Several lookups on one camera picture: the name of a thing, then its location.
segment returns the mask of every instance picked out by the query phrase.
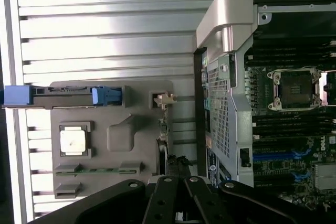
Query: cpu socket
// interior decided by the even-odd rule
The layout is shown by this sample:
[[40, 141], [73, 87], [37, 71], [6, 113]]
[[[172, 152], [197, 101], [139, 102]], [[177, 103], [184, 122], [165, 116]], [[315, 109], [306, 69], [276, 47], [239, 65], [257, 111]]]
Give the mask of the cpu socket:
[[268, 105], [274, 111], [306, 111], [321, 106], [316, 68], [277, 69], [267, 77], [273, 80], [274, 101]]

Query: motherboard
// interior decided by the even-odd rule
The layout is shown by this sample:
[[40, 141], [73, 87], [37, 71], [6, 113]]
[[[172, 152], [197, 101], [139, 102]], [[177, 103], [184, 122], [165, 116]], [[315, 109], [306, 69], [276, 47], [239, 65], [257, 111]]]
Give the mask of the motherboard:
[[254, 186], [311, 210], [336, 207], [336, 46], [255, 38], [245, 54]]

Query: ribbed metal panel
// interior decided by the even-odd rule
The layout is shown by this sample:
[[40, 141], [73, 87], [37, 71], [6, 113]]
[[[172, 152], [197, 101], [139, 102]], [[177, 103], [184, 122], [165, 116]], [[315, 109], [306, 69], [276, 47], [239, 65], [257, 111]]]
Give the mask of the ribbed metal panel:
[[[177, 95], [193, 96], [194, 31], [211, 1], [2, 0], [4, 83], [168, 79]], [[50, 113], [6, 115], [19, 224], [71, 201], [45, 195], [53, 188]], [[176, 154], [195, 160], [194, 102], [174, 105], [173, 120]]]

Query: blue latch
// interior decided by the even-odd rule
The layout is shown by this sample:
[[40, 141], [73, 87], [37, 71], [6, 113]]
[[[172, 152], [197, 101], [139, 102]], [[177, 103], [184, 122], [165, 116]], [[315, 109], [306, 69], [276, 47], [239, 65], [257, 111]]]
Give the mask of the blue latch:
[[32, 87], [5, 86], [4, 105], [30, 105], [33, 103]]
[[121, 88], [106, 86], [92, 88], [93, 105], [107, 106], [110, 103], [122, 102]]

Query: metal mesh panel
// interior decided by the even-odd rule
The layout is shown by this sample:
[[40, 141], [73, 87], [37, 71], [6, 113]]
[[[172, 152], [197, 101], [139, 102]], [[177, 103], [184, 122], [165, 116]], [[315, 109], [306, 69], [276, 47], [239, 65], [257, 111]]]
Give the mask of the metal mesh panel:
[[208, 72], [209, 97], [211, 102], [210, 122], [212, 144], [225, 156], [229, 155], [229, 125], [227, 107], [227, 80], [218, 77], [218, 68]]

